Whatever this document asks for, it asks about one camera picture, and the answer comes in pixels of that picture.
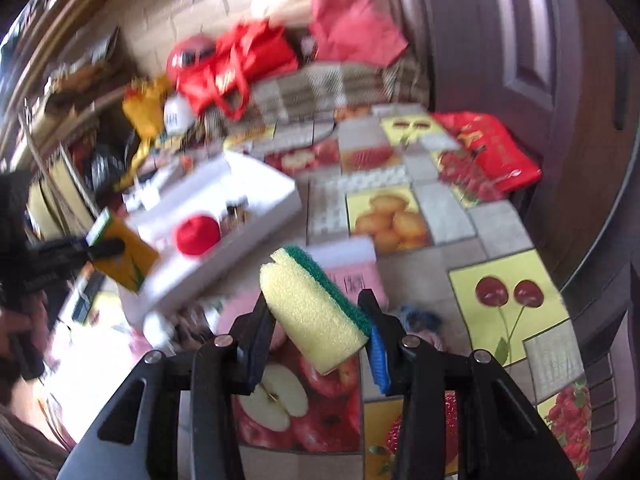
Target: brick wall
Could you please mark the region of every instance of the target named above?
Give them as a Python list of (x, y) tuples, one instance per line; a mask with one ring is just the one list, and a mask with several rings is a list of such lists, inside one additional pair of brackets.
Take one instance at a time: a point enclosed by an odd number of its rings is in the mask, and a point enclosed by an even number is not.
[(199, 32), (216, 36), (248, 15), (250, 4), (251, 0), (108, 0), (67, 45), (62, 57), (72, 60), (80, 56), (119, 25), (122, 40), (140, 70), (155, 76), (164, 70), (177, 41)]

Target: metal screw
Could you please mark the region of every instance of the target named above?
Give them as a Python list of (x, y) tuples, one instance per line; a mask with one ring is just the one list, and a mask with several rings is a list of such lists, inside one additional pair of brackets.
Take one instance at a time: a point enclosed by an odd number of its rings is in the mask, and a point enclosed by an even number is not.
[(405, 348), (418, 348), (420, 338), (417, 335), (406, 335), (402, 338), (402, 346)]
[(163, 357), (164, 354), (161, 351), (151, 350), (145, 354), (145, 363), (148, 365), (152, 365), (153, 363), (157, 363)]
[(233, 336), (230, 336), (229, 334), (219, 335), (213, 340), (213, 344), (215, 346), (217, 346), (218, 348), (224, 348), (225, 346), (231, 346), (233, 344), (233, 342), (234, 342), (234, 338), (233, 338)]
[(486, 350), (476, 350), (474, 352), (474, 359), (483, 365), (491, 362), (491, 354)]

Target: white container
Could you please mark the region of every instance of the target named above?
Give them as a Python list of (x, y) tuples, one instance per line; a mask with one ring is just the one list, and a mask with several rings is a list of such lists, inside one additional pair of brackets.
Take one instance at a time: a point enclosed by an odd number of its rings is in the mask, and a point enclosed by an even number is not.
[(197, 258), (183, 256), (173, 243), (146, 277), (136, 296), (120, 289), (122, 308), (129, 323), (142, 330), (152, 310), (171, 314), (197, 298), (208, 286), (302, 209), (292, 178), (239, 153), (225, 152), (175, 184), (149, 211), (127, 219), (151, 245), (172, 239), (174, 229), (189, 216), (209, 214), (220, 220), (227, 202), (246, 197), (250, 220), (224, 236), (209, 252)]

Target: red ball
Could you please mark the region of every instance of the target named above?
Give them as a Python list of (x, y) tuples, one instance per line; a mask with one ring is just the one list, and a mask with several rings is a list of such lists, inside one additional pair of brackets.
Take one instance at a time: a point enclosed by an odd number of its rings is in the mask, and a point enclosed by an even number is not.
[(175, 246), (185, 256), (200, 256), (220, 241), (220, 225), (208, 215), (194, 215), (174, 233)]

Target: wooden door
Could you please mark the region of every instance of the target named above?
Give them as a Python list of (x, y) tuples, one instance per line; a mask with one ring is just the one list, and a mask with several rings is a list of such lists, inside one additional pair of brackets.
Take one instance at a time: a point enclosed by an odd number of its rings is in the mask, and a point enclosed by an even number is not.
[(604, 0), (399, 1), (412, 39), (424, 16), (428, 50), (417, 54), (432, 67), (434, 108), (497, 116), (541, 165), (542, 181), (515, 203), (564, 284), (606, 224), (633, 151), (640, 79), (627, 45), (616, 80), (620, 24)]

